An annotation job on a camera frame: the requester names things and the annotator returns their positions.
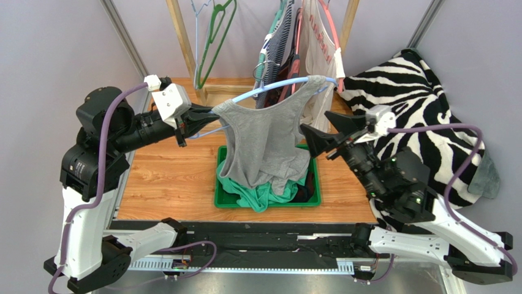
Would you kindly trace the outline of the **blue white striped tank top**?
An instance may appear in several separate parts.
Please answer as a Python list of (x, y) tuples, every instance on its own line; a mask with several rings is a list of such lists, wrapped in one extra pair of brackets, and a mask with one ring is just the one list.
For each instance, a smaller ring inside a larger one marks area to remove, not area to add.
[(291, 29), (295, 1), (287, 1), (280, 27), (275, 31), (270, 40), (265, 55), (259, 54), (259, 61), (253, 71), (255, 79), (254, 89), (265, 87), (276, 81), (277, 75), (283, 65), (287, 39)]

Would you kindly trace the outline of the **green plastic hanger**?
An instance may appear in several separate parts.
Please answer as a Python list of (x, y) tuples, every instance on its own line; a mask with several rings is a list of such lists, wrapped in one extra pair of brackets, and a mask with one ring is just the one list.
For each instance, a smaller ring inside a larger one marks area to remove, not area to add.
[(212, 4), (210, 20), (207, 25), (205, 34), (205, 43), (203, 45), (202, 53), (199, 53), (199, 45), (195, 48), (195, 70), (193, 87), (196, 90), (203, 89), (210, 72), (217, 60), (217, 56), (224, 44), (229, 29), (232, 25), (233, 18), (236, 14), (238, 3), (234, 0), (224, 1), (222, 3), (215, 3), (215, 1), (207, 1), (201, 8), (196, 9), (193, 1), (192, 8), (195, 14), (195, 38), (199, 39), (199, 15), (205, 7)]

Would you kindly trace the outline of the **green tank top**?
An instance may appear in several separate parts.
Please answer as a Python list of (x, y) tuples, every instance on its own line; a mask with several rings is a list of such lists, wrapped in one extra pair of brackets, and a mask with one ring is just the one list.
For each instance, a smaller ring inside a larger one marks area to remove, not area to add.
[(247, 188), (235, 182), (230, 178), (220, 176), (220, 172), (224, 167), (224, 162), (221, 162), (216, 169), (218, 183), (221, 184), (223, 191), (228, 194), (237, 196), (235, 203), (240, 208), (251, 208), (257, 213), (262, 213), (268, 209), (270, 205), (286, 204), (294, 200), (306, 184), (308, 172), (299, 180), (288, 180), (283, 188), (281, 195), (276, 195), (272, 190), (271, 183), (261, 184), (255, 188)]

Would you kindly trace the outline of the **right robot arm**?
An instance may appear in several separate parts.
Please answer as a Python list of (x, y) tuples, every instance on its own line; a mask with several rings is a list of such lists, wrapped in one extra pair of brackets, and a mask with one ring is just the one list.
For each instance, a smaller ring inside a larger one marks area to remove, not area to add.
[(513, 279), (518, 267), (510, 255), (511, 234), (489, 232), (457, 213), (446, 195), (440, 196), (429, 187), (430, 170), (411, 149), (404, 148), (388, 159), (376, 157), (370, 142), (399, 132), (390, 107), (378, 105), (363, 116), (332, 111), (325, 116), (336, 134), (307, 124), (300, 126), (310, 155), (325, 153), (330, 160), (341, 157), (378, 211), (425, 231), (411, 235), (359, 223), (350, 237), (351, 254), (366, 258), (386, 254), (419, 258), (477, 285)]

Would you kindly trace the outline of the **light blue plastic hanger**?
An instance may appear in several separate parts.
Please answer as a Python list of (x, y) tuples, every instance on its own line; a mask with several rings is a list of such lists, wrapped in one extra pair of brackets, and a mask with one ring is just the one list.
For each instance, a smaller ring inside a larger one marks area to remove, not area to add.
[[(327, 87), (323, 84), (328, 82), (334, 86), (338, 85), (336, 79), (323, 75), (310, 75), (268, 84), (210, 108), (210, 116), (222, 124), (219, 129), (224, 131), (229, 148), (241, 145), (248, 148), (263, 147), (267, 143), (293, 148), (305, 138), (300, 126), (309, 126), (301, 118), (308, 102), (319, 91), (326, 90)], [(241, 100), (295, 83), (300, 83), (301, 87), (280, 104), (261, 109), (238, 105)]]

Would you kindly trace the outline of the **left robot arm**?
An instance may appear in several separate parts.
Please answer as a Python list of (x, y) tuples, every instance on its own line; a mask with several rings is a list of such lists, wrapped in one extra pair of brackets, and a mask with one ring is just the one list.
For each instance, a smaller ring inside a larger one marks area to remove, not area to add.
[(50, 293), (67, 278), (73, 293), (91, 293), (122, 278), (131, 263), (156, 252), (190, 248), (186, 227), (170, 217), (130, 235), (104, 235), (113, 197), (129, 169), (127, 153), (175, 138), (178, 146), (218, 120), (211, 107), (193, 104), (185, 89), (156, 75), (131, 89), (93, 90), (77, 108), (76, 143), (61, 163), (64, 200), (57, 254), (43, 267)]

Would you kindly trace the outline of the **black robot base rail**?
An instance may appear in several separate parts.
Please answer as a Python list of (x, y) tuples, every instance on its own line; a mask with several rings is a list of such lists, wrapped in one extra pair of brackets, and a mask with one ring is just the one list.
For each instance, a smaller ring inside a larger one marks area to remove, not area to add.
[(339, 274), (358, 273), (368, 279), (362, 266), (378, 263), (386, 271), (388, 254), (361, 254), (350, 247), (358, 228), (350, 223), (299, 222), (211, 222), (183, 221), (182, 237), (188, 249), (147, 254), (132, 262), (131, 271), (165, 274), (274, 273)]

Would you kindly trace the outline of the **grey tank top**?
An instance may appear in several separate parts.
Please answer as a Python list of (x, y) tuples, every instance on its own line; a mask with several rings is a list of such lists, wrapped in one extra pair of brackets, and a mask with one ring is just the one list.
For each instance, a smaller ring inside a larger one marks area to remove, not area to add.
[(226, 127), (227, 154), (219, 176), (248, 189), (269, 184), (276, 195), (284, 193), (288, 181), (302, 179), (310, 155), (297, 148), (304, 138), (300, 119), (326, 80), (311, 75), (290, 97), (267, 108), (246, 108), (232, 100), (215, 106), (213, 112)]

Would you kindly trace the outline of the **navy tank top maroon trim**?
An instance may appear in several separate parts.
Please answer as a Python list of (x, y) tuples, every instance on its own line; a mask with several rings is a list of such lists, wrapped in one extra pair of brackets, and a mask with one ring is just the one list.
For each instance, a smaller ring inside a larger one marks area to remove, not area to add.
[(312, 171), (308, 171), (304, 184), (296, 183), (296, 194), (290, 201), (291, 203), (307, 203), (310, 201), (315, 193), (314, 185), (315, 174)]

